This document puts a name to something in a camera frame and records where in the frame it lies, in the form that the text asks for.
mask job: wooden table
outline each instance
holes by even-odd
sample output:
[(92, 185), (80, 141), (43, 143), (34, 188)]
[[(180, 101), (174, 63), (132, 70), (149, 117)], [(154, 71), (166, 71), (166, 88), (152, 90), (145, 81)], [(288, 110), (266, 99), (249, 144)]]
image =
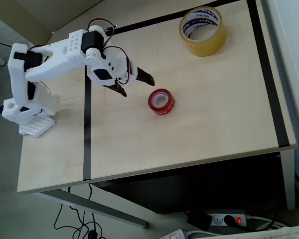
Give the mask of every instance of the wooden table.
[[(288, 208), (295, 207), (296, 140), (261, 2), (208, 4), (220, 11), (228, 31), (225, 45), (209, 57), (193, 56), (184, 48), (178, 25), (187, 9), (210, 1), (176, 2), (147, 2), (131, 8), (129, 0), (114, 9), (110, 0), (98, 5), (98, 17), (130, 25), (118, 28), (121, 33), (112, 43), (154, 77), (155, 87), (127, 84), (124, 98), (91, 84), (84, 67), (47, 81), (52, 93), (60, 96), (53, 117), (56, 125), (39, 138), (24, 136), (18, 192), (107, 216), (112, 213), (144, 226), (141, 219), (120, 217), (117, 211), (108, 213), (108, 208), (102, 211), (102, 205), (87, 205), (87, 200), (57, 189), (281, 152)], [(158, 88), (175, 97), (174, 109), (165, 116), (148, 107), (150, 93)]]

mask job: tape core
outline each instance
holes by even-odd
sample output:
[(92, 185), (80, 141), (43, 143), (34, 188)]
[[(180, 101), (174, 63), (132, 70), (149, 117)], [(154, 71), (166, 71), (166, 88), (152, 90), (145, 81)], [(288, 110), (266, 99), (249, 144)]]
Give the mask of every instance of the tape core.
[(209, 8), (201, 8), (187, 16), (181, 24), (182, 33), (190, 39), (190, 35), (194, 30), (200, 26), (207, 24), (215, 25), (217, 28), (220, 26), (220, 17), (216, 12), (211, 11)]

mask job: yellow tape roll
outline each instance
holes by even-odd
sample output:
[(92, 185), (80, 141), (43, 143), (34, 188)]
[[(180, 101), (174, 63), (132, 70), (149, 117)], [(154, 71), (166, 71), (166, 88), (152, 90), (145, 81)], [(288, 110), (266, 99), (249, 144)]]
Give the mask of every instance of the yellow tape roll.
[[(214, 34), (206, 40), (189, 39), (199, 26), (212, 24), (217, 26)], [(219, 11), (212, 7), (197, 7), (187, 13), (179, 24), (179, 34), (187, 50), (195, 56), (210, 56), (216, 53), (226, 41), (226, 29)]]

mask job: robotic arm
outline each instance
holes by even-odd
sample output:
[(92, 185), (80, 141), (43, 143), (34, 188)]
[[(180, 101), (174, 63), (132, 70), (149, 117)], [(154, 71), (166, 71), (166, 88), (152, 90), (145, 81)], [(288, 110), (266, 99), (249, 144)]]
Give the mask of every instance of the robotic arm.
[[(67, 39), (33, 51), (15, 43), (8, 61), (13, 98), (3, 102), (2, 116), (19, 124), (20, 134), (40, 136), (55, 124), (50, 117), (56, 113), (58, 99), (40, 82), (85, 65), (92, 82), (124, 97), (127, 95), (120, 84), (139, 80), (154, 86), (152, 76), (138, 68), (123, 49), (113, 46), (109, 38), (102, 27), (93, 25), (89, 32), (71, 32)], [(43, 56), (49, 59), (42, 63)]]

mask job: power strip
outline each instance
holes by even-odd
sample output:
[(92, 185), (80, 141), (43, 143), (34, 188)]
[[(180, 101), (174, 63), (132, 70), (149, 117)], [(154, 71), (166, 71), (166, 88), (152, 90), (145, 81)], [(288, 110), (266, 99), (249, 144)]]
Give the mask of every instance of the power strip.
[(224, 217), (227, 215), (233, 216), (238, 225), (247, 226), (246, 213), (243, 210), (208, 210), (206, 214), (213, 217), (211, 226), (227, 226), (224, 222)]

